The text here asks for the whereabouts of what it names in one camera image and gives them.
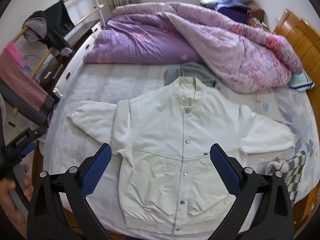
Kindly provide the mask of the white electric fan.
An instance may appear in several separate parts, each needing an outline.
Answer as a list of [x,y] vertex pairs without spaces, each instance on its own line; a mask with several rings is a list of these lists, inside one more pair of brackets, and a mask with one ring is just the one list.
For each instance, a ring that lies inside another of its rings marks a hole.
[[5,116],[6,116],[6,108],[5,108],[5,101],[1,94],[0,94],[0,108],[1,108],[1,144],[4,144],[3,126],[4,126]]

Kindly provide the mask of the grey zip hoodie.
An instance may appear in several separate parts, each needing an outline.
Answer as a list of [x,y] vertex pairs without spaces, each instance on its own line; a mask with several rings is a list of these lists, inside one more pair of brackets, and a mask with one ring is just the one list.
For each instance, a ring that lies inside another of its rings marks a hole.
[[187,62],[169,67],[164,73],[164,85],[167,86],[179,79],[179,85],[193,83],[186,77],[196,77],[204,85],[217,88],[217,81],[213,79],[207,68],[196,62]]

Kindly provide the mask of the white button jacket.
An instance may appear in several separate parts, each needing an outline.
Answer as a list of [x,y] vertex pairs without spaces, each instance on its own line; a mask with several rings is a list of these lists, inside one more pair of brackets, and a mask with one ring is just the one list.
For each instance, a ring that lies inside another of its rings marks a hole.
[[71,122],[122,156],[119,201],[128,228],[186,235],[213,231],[235,197],[212,164],[219,144],[242,165],[249,154],[294,146],[291,130],[228,101],[196,77],[116,105],[82,101]]

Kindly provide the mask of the wooden clothes rack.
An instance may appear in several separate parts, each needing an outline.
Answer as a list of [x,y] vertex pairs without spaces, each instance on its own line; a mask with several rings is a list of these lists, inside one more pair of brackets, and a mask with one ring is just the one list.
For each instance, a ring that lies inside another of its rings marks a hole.
[[73,52],[71,45],[65,40],[65,36],[86,18],[108,5],[100,4],[96,1],[97,6],[82,16],[77,22],[73,23],[65,7],[68,0],[59,0],[51,7],[44,11],[36,11],[23,24],[22,30],[13,38],[15,43],[21,36],[24,36],[29,42],[40,41],[48,47],[48,50],[39,60],[36,67],[32,70],[29,77],[33,79],[42,64],[49,55],[69,57]]

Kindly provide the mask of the black jacket on rack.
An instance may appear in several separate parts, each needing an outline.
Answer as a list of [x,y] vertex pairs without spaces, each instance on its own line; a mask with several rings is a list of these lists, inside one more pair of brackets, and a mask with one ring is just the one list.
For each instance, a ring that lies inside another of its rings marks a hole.
[[23,23],[28,30],[24,37],[29,42],[39,41],[49,49],[53,48],[54,56],[68,57],[73,47],[65,40],[65,36],[74,28],[69,17],[64,0],[59,0],[46,10],[38,10]]

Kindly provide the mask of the wooden headboard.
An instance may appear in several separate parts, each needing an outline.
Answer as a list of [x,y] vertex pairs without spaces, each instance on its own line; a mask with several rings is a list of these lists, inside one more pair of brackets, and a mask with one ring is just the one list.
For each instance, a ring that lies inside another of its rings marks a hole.
[[320,45],[319,33],[304,19],[297,17],[288,9],[284,10],[274,31],[285,37],[302,62],[303,69],[315,86],[307,90],[317,126],[319,126],[319,81],[320,81]]

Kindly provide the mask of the dark clothes pile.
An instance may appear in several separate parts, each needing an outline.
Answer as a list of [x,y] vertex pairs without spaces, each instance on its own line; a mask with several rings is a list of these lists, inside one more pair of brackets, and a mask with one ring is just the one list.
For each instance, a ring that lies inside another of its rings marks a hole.
[[239,23],[267,29],[265,12],[253,0],[200,0],[200,5],[213,9]]

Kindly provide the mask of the pink grey towel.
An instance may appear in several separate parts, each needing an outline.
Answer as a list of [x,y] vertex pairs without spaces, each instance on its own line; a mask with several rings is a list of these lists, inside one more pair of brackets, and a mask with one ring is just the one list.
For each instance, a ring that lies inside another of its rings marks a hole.
[[1,95],[13,108],[37,125],[44,125],[54,99],[25,71],[24,55],[10,41],[1,52]]

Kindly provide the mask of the blue striped pillow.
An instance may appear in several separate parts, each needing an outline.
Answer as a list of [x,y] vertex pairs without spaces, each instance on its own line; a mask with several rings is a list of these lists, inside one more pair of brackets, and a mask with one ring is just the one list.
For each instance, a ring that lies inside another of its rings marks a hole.
[[287,84],[292,90],[298,92],[306,92],[308,89],[313,89],[315,83],[312,81],[311,77],[308,76],[305,70],[301,74],[292,74],[291,80]]

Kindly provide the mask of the checkered grey white garment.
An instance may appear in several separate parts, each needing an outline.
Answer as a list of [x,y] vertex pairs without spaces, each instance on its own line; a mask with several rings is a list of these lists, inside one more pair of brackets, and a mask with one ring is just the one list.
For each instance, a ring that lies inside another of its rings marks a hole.
[[300,151],[290,160],[280,160],[278,158],[268,163],[266,174],[272,175],[280,172],[285,180],[292,206],[298,194],[298,185],[302,177],[304,165],[306,163],[306,152]]

